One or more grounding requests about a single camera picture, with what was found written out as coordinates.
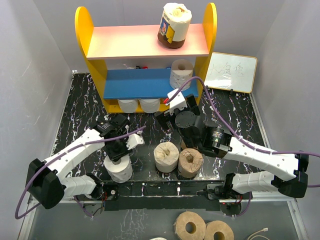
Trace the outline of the black and red marker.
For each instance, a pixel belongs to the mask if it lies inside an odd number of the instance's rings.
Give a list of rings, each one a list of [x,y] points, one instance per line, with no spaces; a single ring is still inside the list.
[[[136,65],[135,69],[148,69],[148,67],[147,66],[138,66],[138,65]]]

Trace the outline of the white roll at bottom edge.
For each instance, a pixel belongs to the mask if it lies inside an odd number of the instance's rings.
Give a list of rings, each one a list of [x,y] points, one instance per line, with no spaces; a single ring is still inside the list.
[[[155,238],[151,238],[150,240],[167,240],[164,237],[155,237]]]

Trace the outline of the tan roll on floor left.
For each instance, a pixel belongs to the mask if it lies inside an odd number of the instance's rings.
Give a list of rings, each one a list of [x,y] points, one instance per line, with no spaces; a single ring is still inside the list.
[[[173,226],[179,240],[203,240],[205,238],[205,221],[195,212],[185,211],[181,213]]]

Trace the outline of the beige roll back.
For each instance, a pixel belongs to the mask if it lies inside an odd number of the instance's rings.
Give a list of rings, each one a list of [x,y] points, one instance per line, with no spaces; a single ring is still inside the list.
[[[186,40],[192,12],[183,3],[170,2],[163,7],[158,40],[167,48],[181,48]]]

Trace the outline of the brown roll front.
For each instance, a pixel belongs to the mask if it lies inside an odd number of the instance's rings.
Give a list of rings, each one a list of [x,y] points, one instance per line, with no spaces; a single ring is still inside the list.
[[[193,148],[186,148],[179,154],[178,172],[184,178],[194,178],[203,165],[202,154]]]

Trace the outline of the patterned white paper roll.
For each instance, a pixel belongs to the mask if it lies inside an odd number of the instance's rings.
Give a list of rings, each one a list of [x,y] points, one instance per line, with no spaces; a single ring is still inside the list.
[[[173,89],[180,88],[194,73],[193,64],[186,59],[175,60],[171,65],[169,84]]]

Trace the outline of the small whiteboard with writing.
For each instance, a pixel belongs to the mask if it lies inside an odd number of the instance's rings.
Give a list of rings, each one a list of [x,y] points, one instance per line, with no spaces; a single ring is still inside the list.
[[[204,84],[211,89],[249,94],[253,90],[257,64],[254,56],[213,52]]]

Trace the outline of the brown roll back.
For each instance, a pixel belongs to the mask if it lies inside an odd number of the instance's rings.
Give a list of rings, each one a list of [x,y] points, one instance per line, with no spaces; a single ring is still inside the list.
[[[186,146],[186,144],[185,144],[185,142],[183,140],[181,141],[180,147],[181,147],[182,150],[187,148],[187,146]]]

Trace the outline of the tan roll on floor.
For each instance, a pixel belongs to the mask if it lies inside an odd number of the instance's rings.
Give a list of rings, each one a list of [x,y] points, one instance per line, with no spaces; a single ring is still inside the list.
[[[185,211],[181,213],[173,226],[179,240],[203,240],[205,238],[205,221],[195,212]]]
[[[232,228],[221,220],[211,221],[206,224],[205,240],[234,240]]]

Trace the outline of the yellow shelf with coloured boards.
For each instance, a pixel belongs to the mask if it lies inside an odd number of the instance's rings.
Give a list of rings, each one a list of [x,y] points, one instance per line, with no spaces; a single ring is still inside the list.
[[[86,7],[76,9],[75,35],[88,71],[108,113],[121,113],[118,100],[164,99],[172,90],[168,68],[136,63],[132,69],[108,69],[108,59],[195,57],[195,75],[206,77],[217,36],[216,5],[208,3],[202,23],[191,24],[184,45],[165,48],[156,38],[157,25],[94,26]],[[148,69],[136,69],[136,66]]]

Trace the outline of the brown roll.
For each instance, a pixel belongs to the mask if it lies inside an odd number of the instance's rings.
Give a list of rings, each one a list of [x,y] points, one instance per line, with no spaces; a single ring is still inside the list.
[[[178,172],[184,178],[194,178],[203,165],[202,154],[193,148],[186,148],[179,154]]]
[[[180,147],[181,147],[182,150],[187,148],[187,146],[186,146],[186,144],[185,144],[185,142],[183,140],[181,141]]]

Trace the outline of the beige roll front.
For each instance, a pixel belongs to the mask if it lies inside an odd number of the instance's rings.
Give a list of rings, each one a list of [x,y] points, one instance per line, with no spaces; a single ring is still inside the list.
[[[162,173],[170,173],[178,166],[179,150],[172,142],[162,142],[153,151],[156,168]]]

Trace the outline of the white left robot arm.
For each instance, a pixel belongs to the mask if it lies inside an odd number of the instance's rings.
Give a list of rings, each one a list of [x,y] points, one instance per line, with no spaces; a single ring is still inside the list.
[[[55,207],[62,199],[78,195],[97,200],[103,195],[102,181],[92,173],[69,177],[68,173],[96,151],[105,148],[107,157],[117,161],[129,155],[127,133],[130,121],[122,114],[99,121],[55,155],[28,166],[28,192],[45,208]]]

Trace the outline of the beige roll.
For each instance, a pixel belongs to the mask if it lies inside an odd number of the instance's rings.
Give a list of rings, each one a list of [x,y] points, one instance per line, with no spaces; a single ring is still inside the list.
[[[162,173],[170,173],[178,166],[179,150],[172,142],[162,142],[153,151],[156,168]]]
[[[170,2],[163,7],[158,40],[167,48],[181,48],[186,40],[192,12],[183,3]]]

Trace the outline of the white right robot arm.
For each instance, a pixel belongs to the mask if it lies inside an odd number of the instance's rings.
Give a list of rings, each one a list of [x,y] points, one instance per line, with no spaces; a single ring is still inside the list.
[[[224,183],[207,188],[214,199],[233,199],[250,192],[279,192],[291,198],[303,198],[308,188],[306,173],[309,157],[305,153],[274,154],[273,150],[242,140],[216,126],[206,125],[200,115],[195,97],[178,94],[169,109],[155,113],[164,130],[168,123],[176,129],[188,150],[226,160],[233,160],[260,168],[261,172],[229,173]]]

